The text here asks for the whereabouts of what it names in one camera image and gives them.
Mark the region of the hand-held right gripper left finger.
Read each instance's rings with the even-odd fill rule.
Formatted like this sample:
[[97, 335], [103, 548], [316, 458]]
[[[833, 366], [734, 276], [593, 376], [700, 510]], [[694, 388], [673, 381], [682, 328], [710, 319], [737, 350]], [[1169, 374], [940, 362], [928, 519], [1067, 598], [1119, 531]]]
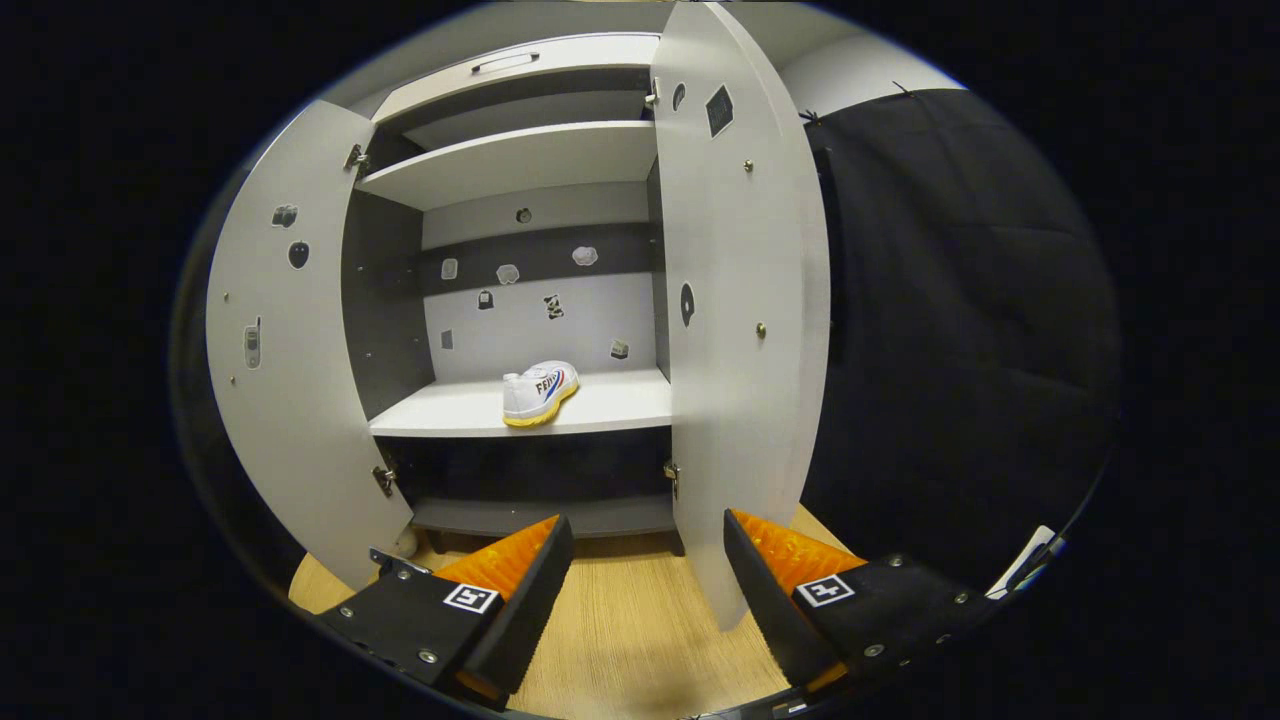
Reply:
[[573, 560], [564, 515], [431, 570], [372, 548], [378, 577], [317, 620], [417, 685], [503, 711], [529, 671]]

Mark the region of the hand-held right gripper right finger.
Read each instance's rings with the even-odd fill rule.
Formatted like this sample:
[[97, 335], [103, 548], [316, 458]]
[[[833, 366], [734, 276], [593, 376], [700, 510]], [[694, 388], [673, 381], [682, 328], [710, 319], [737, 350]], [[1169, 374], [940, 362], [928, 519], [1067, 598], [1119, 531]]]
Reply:
[[804, 691], [882, 682], [1001, 607], [911, 556], [861, 559], [737, 509], [723, 543], [774, 661]]

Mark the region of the white shoe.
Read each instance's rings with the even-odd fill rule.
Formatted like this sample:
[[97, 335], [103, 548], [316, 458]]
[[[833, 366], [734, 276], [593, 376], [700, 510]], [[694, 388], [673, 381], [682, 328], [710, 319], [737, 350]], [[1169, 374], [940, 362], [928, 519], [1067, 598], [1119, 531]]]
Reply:
[[521, 373], [506, 373], [502, 377], [502, 420], [515, 428], [547, 424], [579, 387], [577, 369], [564, 361], [543, 361]]

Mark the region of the white shoe cabinet door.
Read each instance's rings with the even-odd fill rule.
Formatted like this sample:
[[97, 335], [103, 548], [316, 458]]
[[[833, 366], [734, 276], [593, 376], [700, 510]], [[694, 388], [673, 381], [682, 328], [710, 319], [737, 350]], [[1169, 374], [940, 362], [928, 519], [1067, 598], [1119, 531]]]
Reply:
[[826, 214], [794, 100], [723, 3], [677, 4], [652, 73], [675, 520], [730, 632], [748, 605], [724, 512], [790, 524], [815, 445], [829, 347]]
[[374, 478], [384, 459], [349, 361], [342, 243], [370, 119], [314, 101], [268, 145], [215, 246], [206, 348], [221, 421], [278, 521], [349, 588], [375, 571], [410, 507]]

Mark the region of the white shoe cabinet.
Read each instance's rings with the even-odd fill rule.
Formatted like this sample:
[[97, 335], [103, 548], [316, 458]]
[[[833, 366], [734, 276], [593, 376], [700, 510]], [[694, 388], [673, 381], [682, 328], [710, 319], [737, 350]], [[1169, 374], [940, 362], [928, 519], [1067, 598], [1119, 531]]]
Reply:
[[[669, 464], [657, 83], [529, 97], [355, 147], [340, 292], [385, 486], [435, 546], [566, 515], [684, 555]], [[502, 420], [502, 377], [564, 361], [556, 418]]]

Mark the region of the white cabinet drawer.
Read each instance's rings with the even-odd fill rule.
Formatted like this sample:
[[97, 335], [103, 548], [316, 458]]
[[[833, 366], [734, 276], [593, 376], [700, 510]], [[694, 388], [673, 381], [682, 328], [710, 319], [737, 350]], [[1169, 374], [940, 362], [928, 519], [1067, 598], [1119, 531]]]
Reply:
[[[660, 36], [598, 32], [540, 38], [456, 61], [390, 90], [370, 119], [412, 129], [430, 122], [529, 97], [588, 91], [645, 91]], [[471, 68], [489, 58], [540, 53], [538, 61], [484, 74]]]

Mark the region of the black backdrop cloth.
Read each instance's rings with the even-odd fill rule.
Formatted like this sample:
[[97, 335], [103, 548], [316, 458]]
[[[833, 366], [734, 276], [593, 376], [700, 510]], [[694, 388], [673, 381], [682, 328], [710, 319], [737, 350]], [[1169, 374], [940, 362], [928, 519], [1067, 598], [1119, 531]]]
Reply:
[[832, 325], [803, 505], [865, 557], [984, 591], [1062, 530], [1117, 429], [1121, 324], [1092, 224], [975, 94], [916, 90], [805, 127]]

